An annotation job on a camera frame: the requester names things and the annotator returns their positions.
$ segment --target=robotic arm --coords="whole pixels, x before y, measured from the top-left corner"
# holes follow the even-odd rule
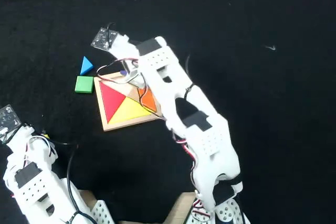
[[[91,211],[69,181],[77,211],[67,179],[51,171],[58,158],[55,145],[30,125],[21,124],[10,105],[0,109],[0,143],[13,152],[3,180],[30,224],[114,224],[104,201],[97,201]]]
[[[227,120],[192,83],[164,38],[156,37],[135,46],[126,35],[101,28],[91,45],[122,62],[128,73],[125,79],[131,84],[151,89],[167,128],[181,139],[177,142],[192,157],[191,180],[197,200],[187,223],[249,223],[234,200],[243,183]],[[176,98],[184,98],[198,111],[180,118]]]

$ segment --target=white plastic bracket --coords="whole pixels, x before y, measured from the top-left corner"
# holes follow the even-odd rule
[[[216,215],[223,223],[243,224],[242,213],[238,203],[234,199],[229,199],[216,207]]]
[[[110,211],[103,200],[97,201],[91,213],[97,224],[114,224]]]

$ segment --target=blue block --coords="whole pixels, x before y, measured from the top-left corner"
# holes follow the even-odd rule
[[[83,63],[82,63],[82,68],[80,70],[80,75],[82,76],[83,74],[86,74],[93,68],[92,63],[86,58],[85,56],[83,57]]]

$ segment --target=green block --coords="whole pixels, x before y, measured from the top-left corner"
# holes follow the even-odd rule
[[[92,93],[93,77],[77,76],[75,92],[76,93]]]

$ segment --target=red triangle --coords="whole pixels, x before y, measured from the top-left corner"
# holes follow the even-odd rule
[[[123,100],[126,98],[123,94],[119,93],[118,91],[110,88],[109,86],[105,85],[101,81],[100,84],[100,91],[101,96],[103,98],[104,109],[106,120],[109,123],[119,106],[122,104]]]

